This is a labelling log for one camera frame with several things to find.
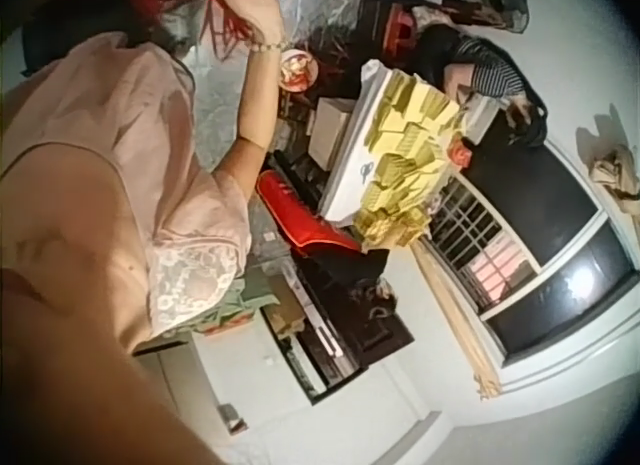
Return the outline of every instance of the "hand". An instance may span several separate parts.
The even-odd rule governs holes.
[[[225,0],[229,8],[246,20],[260,43],[275,44],[284,39],[284,23],[278,0]]]

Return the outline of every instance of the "red hair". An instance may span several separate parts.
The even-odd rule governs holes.
[[[157,22],[160,15],[167,10],[186,3],[190,0],[130,0],[133,6],[149,21]],[[222,10],[222,30],[216,30],[213,17],[214,2]],[[205,32],[211,31],[213,51],[218,58],[224,60],[229,57],[238,42],[247,41],[252,37],[250,25],[229,8],[225,0],[207,0],[206,12],[200,38]]]

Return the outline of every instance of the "window frame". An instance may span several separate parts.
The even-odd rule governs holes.
[[[620,241],[623,250],[626,252],[627,257],[631,261],[634,268],[636,270],[640,270],[640,244],[634,244],[629,239],[629,235],[625,233],[625,227],[623,225],[624,217],[622,213],[617,209],[617,205],[615,204],[615,202],[606,194],[606,192],[595,187],[589,181],[588,176],[575,166],[574,162],[567,155],[565,155],[565,153],[557,145],[555,145],[552,139],[547,139],[545,141],[545,146],[554,154],[554,156],[558,160],[560,160],[565,169],[567,169],[569,173],[573,175],[574,179],[577,180],[585,193],[587,193],[587,195],[591,198],[594,205],[596,206],[596,213],[582,227],[580,232],[567,245],[565,245],[549,263],[547,263],[543,267],[540,267],[540,271],[536,270],[538,275],[528,283],[526,283],[524,286],[522,286],[519,290],[514,292],[511,296],[507,297],[500,304],[492,307],[490,310],[478,314],[475,301],[465,289],[464,284],[459,280],[455,272],[451,269],[450,265],[446,263],[446,261],[440,256],[440,254],[436,251],[435,246],[431,242],[429,242],[428,239],[422,240],[423,243],[431,250],[439,265],[444,269],[445,278],[452,286],[452,290],[454,290],[454,292],[457,294],[456,298],[461,304],[463,304],[463,311],[469,319],[472,328],[478,334],[481,343],[484,345],[485,351],[489,355],[489,358],[493,362],[494,366],[496,366],[496,368],[498,370],[501,370],[502,372],[522,369],[523,362],[532,362],[532,360],[529,359],[534,359],[533,361],[535,361],[536,357],[544,354],[545,351],[549,351],[551,348],[554,348],[560,341],[564,341],[568,338],[578,335],[580,331],[587,328],[587,326],[592,325],[593,321],[598,319],[601,315],[607,313],[609,309],[616,308],[616,305],[618,305],[619,302],[625,303],[620,303],[620,305],[623,306],[617,308],[629,308],[629,303],[627,302],[631,300],[631,303],[633,303],[633,299],[627,298],[627,300],[625,301],[625,297],[635,293],[638,295],[638,299],[640,299],[640,287],[636,285],[632,289],[627,290],[626,293],[624,293],[621,298],[619,300],[616,300],[616,302],[613,303],[610,307],[607,307],[607,310],[595,314],[595,316],[591,320],[587,320],[585,323],[580,324],[578,328],[571,327],[567,331],[568,333],[566,335],[561,334],[561,336],[558,337],[557,340],[551,340],[550,343],[545,344],[544,346],[539,346],[537,347],[537,349],[534,347],[532,353],[522,354],[522,356],[518,356],[513,359],[510,359],[499,338],[486,323],[486,321],[491,317],[494,317],[495,315],[506,310],[508,307],[514,305],[520,298],[533,291],[536,287],[553,276],[553,274],[557,273],[562,266],[564,266],[580,250],[582,250],[582,248],[607,222],[611,224],[616,237]],[[484,197],[482,193],[480,193],[480,191],[458,171],[454,171],[452,173],[452,177],[459,180],[460,183],[474,196],[474,198],[476,198],[481,203],[481,205],[483,205],[487,209],[487,211],[491,213],[494,219],[503,227],[503,230],[507,232],[510,237],[522,247],[522,250],[525,251],[528,256],[528,259],[530,260],[531,258],[533,258],[531,252],[524,245],[522,239],[520,239],[517,233],[506,222],[506,220],[495,209],[495,207],[489,202],[489,200]],[[534,259],[533,261],[530,260],[529,263],[531,263],[533,266],[533,264],[537,263],[537,261]],[[582,347],[577,352],[574,351],[574,353],[569,357],[554,357],[556,359],[552,362],[553,364],[545,368],[546,372],[549,373],[555,367],[562,367],[563,363],[575,360],[575,357],[577,355],[587,354],[586,356],[591,356],[588,355],[590,349],[596,347],[598,348],[598,350],[602,350],[604,347],[610,346],[613,341],[618,340],[625,333],[640,327],[640,311],[638,311],[638,313],[627,313],[626,315],[623,312],[623,317],[624,318],[621,321],[618,321],[618,323],[616,323],[614,327],[607,327],[608,330],[604,330],[603,334],[590,337],[591,340],[589,340],[590,343],[587,346]],[[591,350],[591,352],[594,354],[599,353],[598,350]],[[503,383],[503,386],[506,385],[505,390],[507,391],[512,384],[514,386],[518,384],[519,387],[522,387],[522,380],[525,380],[525,382],[527,380],[534,380],[536,375],[536,373],[533,373],[524,378],[520,377],[512,382],[507,381]]]

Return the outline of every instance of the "window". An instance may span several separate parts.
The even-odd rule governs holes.
[[[544,265],[489,201],[455,174],[426,239],[515,360],[562,338],[638,282],[603,211]]]

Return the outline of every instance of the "pink dress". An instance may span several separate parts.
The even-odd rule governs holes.
[[[46,192],[29,191],[35,182],[17,176],[16,165],[33,155],[34,160],[52,160],[38,165],[40,170],[55,174],[57,157],[64,166],[65,153],[34,153],[49,148],[42,145],[56,144],[50,151],[57,147],[71,155],[91,152],[76,157],[79,163],[99,157],[117,172],[135,223],[131,228],[137,230],[134,238],[119,240],[118,250],[108,253],[108,263],[116,263],[120,255],[130,262],[130,273],[123,273],[123,266],[114,267],[114,272],[107,267],[114,288],[110,297],[121,297],[110,299],[109,307],[144,310],[154,336],[215,306],[242,273],[250,245],[247,202],[230,176],[209,174],[197,162],[191,113],[194,85],[188,72],[152,44],[127,49],[123,41],[118,33],[96,36],[4,97],[0,169],[7,188],[19,188],[2,197],[3,228],[27,226],[8,222],[11,207],[20,211],[15,216],[36,213],[20,202],[21,193],[37,198]],[[76,165],[55,180],[71,180],[76,170],[83,172],[80,168]],[[37,220],[51,221],[55,227],[56,207],[49,215],[37,213]],[[68,212],[78,223],[91,213]],[[120,226],[117,219],[114,223]],[[10,240],[4,230],[3,239]]]

